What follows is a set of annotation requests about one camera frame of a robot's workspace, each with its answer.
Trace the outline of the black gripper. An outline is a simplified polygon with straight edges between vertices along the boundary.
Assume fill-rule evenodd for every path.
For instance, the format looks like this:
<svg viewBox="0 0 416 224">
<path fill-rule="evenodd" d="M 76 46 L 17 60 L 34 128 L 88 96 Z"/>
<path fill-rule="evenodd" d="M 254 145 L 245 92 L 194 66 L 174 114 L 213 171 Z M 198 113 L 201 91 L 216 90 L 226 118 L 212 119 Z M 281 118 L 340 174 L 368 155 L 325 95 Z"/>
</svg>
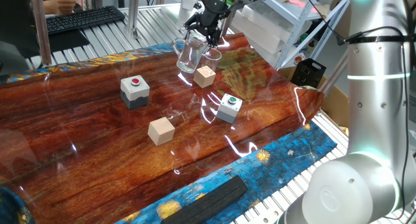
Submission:
<svg viewBox="0 0 416 224">
<path fill-rule="evenodd" d="M 229 0 L 201 0 L 204 11 L 195 13 L 186 22 L 187 31 L 207 31 L 206 39 L 209 47 L 216 47 L 222 34 L 222 23 L 229 14 Z"/>
</svg>

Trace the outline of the person hand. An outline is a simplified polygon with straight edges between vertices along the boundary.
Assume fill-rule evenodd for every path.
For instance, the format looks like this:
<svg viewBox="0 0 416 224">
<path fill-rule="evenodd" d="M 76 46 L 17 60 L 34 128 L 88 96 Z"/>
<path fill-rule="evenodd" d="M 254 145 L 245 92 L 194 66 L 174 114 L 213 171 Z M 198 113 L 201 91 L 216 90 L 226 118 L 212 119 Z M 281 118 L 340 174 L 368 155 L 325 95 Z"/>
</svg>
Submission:
<svg viewBox="0 0 416 224">
<path fill-rule="evenodd" d="M 46 0 L 44 1 L 44 11 L 47 15 L 71 14 L 76 6 L 76 3 L 76 0 Z"/>
</svg>

